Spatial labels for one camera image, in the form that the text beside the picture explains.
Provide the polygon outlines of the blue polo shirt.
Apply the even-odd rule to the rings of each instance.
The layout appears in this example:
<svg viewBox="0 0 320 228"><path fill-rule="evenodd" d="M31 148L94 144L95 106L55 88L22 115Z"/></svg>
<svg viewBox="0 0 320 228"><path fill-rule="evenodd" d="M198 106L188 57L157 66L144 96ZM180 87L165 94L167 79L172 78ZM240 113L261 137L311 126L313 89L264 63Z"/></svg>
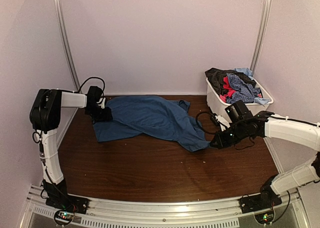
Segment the blue polo shirt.
<svg viewBox="0 0 320 228"><path fill-rule="evenodd" d="M155 95L119 96L107 102L112 120L93 125L98 142L108 142L146 134L175 141L189 152L210 146L205 133L188 114L190 103L166 100Z"/></svg>

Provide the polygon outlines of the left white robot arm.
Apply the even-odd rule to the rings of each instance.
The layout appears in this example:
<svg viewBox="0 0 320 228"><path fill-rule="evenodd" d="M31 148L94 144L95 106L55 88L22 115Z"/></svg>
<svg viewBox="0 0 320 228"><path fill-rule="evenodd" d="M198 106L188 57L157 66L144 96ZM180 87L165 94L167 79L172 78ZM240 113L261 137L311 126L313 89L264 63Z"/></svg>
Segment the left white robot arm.
<svg viewBox="0 0 320 228"><path fill-rule="evenodd" d="M40 89L31 107L29 119L36 133L35 142L39 144L43 179L58 185L64 180L60 168L57 132L63 108L83 108L94 122L112 119L111 109L103 97L103 90L91 86L86 94L60 89Z"/></svg>

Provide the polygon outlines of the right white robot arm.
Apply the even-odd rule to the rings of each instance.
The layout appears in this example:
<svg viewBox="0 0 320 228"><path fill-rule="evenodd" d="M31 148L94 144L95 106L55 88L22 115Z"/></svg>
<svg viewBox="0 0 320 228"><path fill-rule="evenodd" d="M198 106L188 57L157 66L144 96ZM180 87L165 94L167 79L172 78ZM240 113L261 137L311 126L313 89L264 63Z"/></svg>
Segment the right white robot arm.
<svg viewBox="0 0 320 228"><path fill-rule="evenodd" d="M320 149L320 125L283 117L269 111L260 111L253 115L243 101L239 100L225 109L231 122L221 124L220 131L214 134L210 146L227 148L236 145L245 138L277 138L309 147ZM271 177L260 189L256 198L259 208L268 208L276 196L290 189L302 187L311 182L320 181L320 157L310 159L293 169Z"/></svg>

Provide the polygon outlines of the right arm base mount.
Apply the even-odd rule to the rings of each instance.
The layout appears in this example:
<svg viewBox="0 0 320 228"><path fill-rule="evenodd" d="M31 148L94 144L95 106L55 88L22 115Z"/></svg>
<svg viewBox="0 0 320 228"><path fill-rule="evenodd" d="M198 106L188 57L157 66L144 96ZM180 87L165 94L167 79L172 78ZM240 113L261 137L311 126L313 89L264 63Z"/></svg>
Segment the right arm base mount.
<svg viewBox="0 0 320 228"><path fill-rule="evenodd" d="M238 201L243 214L271 209L282 204L280 196L270 185L263 185L257 195L243 195Z"/></svg>

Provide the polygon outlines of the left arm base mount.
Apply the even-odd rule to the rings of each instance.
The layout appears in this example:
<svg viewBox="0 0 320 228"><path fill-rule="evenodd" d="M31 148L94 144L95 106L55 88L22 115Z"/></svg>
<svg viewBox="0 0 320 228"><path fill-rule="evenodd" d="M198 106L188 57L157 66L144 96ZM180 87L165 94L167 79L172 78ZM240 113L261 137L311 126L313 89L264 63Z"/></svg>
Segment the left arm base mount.
<svg viewBox="0 0 320 228"><path fill-rule="evenodd" d="M70 213L87 213L89 200L87 198L69 195L65 179L58 184L51 184L46 180L43 180L43 187L47 193L45 202L47 206Z"/></svg>

